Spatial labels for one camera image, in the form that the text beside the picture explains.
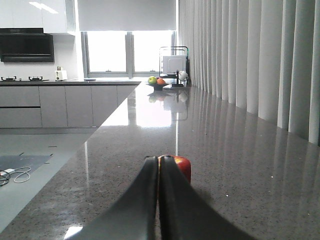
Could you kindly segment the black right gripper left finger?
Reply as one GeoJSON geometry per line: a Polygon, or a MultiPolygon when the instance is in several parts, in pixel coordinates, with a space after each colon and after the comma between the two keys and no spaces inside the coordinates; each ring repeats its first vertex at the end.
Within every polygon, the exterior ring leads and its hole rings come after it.
{"type": "Polygon", "coordinates": [[[158,173],[158,158],[146,157],[141,171],[125,193],[69,239],[154,240],[158,173]]]}

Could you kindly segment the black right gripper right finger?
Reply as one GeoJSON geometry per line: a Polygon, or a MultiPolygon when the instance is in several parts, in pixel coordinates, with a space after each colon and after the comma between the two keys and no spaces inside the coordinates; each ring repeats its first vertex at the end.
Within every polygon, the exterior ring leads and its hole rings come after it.
{"type": "Polygon", "coordinates": [[[254,239],[196,193],[172,156],[161,156],[159,161],[159,218],[163,240],[254,239]]]}

